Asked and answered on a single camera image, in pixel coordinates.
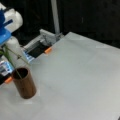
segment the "brown cup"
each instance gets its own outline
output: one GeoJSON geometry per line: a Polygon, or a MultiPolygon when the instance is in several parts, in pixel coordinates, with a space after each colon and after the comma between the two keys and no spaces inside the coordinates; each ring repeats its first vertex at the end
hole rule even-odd
{"type": "Polygon", "coordinates": [[[12,78],[22,98],[29,99],[35,95],[36,87],[28,68],[20,67],[15,69],[12,72],[12,78]]]}

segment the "white table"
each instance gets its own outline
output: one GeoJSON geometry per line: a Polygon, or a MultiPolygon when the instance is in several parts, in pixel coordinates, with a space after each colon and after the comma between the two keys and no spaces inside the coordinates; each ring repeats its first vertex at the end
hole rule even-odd
{"type": "Polygon", "coordinates": [[[0,120],[118,120],[120,50],[69,33],[32,62],[37,94],[0,89],[0,120]]]}

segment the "orange component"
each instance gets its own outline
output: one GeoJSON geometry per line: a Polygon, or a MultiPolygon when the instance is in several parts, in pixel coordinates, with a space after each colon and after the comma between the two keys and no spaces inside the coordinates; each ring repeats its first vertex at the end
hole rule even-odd
{"type": "Polygon", "coordinates": [[[52,48],[49,47],[47,50],[45,50],[45,54],[49,54],[52,51],[52,48]]]}
{"type": "Polygon", "coordinates": [[[5,81],[5,83],[6,83],[6,84],[9,84],[12,80],[13,80],[13,78],[12,78],[12,77],[9,77],[9,78],[5,81]]]}

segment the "black background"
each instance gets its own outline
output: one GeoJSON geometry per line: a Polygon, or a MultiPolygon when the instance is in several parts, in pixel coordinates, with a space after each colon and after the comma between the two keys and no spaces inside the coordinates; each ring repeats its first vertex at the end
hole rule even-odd
{"type": "MultiPolygon", "coordinates": [[[[50,0],[1,0],[23,17],[23,26],[14,33],[22,45],[41,28],[54,32],[50,0]]],[[[60,28],[120,48],[120,0],[57,0],[60,28]]]]}

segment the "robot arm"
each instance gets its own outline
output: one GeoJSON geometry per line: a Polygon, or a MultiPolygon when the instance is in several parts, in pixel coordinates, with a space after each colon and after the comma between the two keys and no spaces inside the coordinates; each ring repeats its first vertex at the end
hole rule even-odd
{"type": "Polygon", "coordinates": [[[0,3],[0,9],[4,10],[5,22],[4,26],[11,33],[19,29],[23,25],[22,16],[12,9],[7,9],[4,5],[0,3]]]}

